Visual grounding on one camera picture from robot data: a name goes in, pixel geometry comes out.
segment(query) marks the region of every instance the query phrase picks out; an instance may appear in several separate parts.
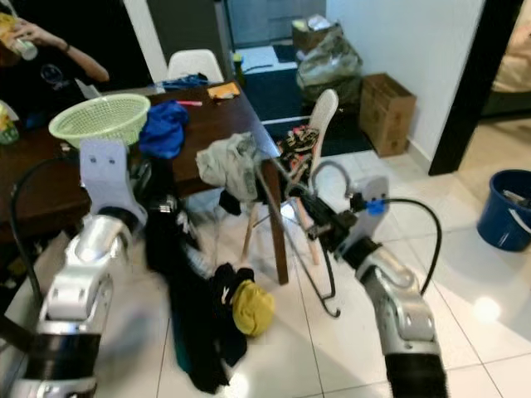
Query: orange paper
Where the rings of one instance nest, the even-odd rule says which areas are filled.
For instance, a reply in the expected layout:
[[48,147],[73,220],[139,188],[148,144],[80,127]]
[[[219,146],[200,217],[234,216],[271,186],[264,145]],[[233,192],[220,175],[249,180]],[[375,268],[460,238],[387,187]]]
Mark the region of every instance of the orange paper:
[[219,85],[217,87],[211,87],[207,91],[208,95],[210,95],[210,98],[224,99],[240,95],[240,89],[238,89],[238,86],[234,82],[227,83],[226,85]]

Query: table leg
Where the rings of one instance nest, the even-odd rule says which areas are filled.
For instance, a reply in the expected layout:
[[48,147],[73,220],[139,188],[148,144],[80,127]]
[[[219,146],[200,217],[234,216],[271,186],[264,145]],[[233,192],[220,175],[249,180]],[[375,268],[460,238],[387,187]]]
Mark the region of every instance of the table leg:
[[[275,198],[275,205],[280,209],[282,196],[280,194],[279,173],[276,170],[275,165],[269,160],[262,163],[262,172],[264,174],[265,183]],[[276,272],[279,275],[279,283],[287,284],[290,280],[288,276],[288,263],[285,256],[284,228],[277,220],[275,213],[271,208],[271,204],[269,205],[269,213],[271,233],[273,235],[273,246],[275,248]]]

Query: white chair leg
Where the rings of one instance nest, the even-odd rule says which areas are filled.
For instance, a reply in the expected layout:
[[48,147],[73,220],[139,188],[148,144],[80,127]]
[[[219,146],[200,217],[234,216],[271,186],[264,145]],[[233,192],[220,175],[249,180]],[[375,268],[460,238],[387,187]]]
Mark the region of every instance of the white chair leg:
[[243,242],[243,251],[241,252],[240,262],[243,263],[247,260],[247,255],[249,254],[249,243],[251,242],[251,235],[256,219],[258,218],[258,205],[256,203],[252,204],[251,214],[249,215],[249,223],[247,224],[246,239]]
[[[300,219],[300,222],[302,223],[302,227],[304,230],[307,230],[308,228],[311,227],[311,225],[309,224],[308,215],[306,214],[306,210],[304,209],[304,206],[302,206],[302,202],[300,201],[299,198],[295,199],[295,205],[297,207],[295,211],[299,213],[299,219]],[[317,242],[315,242],[314,240],[308,239],[308,237],[306,239],[308,241],[309,252],[310,254],[312,254],[312,260],[314,261],[315,265],[319,265],[320,257],[319,257],[319,247],[317,246]]]

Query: blue bucket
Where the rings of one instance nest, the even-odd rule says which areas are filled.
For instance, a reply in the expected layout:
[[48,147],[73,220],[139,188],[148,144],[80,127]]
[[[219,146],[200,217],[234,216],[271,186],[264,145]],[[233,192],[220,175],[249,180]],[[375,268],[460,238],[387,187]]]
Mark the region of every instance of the blue bucket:
[[478,232],[501,250],[523,251],[531,243],[531,209],[507,199],[503,192],[531,197],[531,172],[504,170],[490,179],[489,199],[478,223]]

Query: wooden table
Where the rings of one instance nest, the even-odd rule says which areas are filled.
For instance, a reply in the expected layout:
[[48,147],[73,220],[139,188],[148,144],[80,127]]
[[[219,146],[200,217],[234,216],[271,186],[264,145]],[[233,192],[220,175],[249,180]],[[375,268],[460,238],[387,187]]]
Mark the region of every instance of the wooden table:
[[[229,138],[234,133],[252,132],[265,159],[279,155],[275,143],[243,92],[237,98],[220,104],[214,104],[204,87],[154,95],[150,99],[152,104],[175,99],[203,102],[201,107],[188,107],[190,123],[185,128],[184,145],[181,153],[173,160],[173,172],[183,196],[212,189],[199,177],[195,157],[197,151],[207,148],[218,139]],[[43,128],[31,132],[21,131],[18,142],[0,146],[0,242],[12,241],[8,205],[13,183],[31,166],[56,156],[60,151],[60,142],[49,134],[47,128]],[[263,162],[262,170],[279,206],[278,173],[267,160]],[[72,226],[89,210],[90,200],[80,188],[77,167],[57,163],[37,173],[20,196],[18,216],[24,236]],[[279,282],[287,284],[282,225],[273,215],[270,219]]]

